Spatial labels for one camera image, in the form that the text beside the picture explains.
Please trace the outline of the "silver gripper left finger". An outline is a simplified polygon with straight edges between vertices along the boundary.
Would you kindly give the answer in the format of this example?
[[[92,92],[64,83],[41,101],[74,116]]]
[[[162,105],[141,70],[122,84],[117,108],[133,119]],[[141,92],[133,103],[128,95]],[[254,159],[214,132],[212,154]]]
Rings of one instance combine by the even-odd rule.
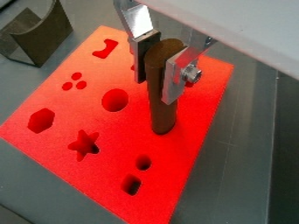
[[[161,33],[153,28],[145,5],[134,0],[113,0],[116,13],[128,35],[129,52],[133,54],[134,81],[145,81],[144,56],[160,41]]]

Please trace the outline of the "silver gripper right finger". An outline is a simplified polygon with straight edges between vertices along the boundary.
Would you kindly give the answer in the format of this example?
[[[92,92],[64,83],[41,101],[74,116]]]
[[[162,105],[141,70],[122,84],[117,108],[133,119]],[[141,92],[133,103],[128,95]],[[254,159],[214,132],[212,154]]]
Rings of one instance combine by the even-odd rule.
[[[193,29],[184,29],[181,42],[184,48],[165,61],[161,101],[166,105],[170,105],[182,94],[184,85],[198,81],[198,57],[217,40]]]

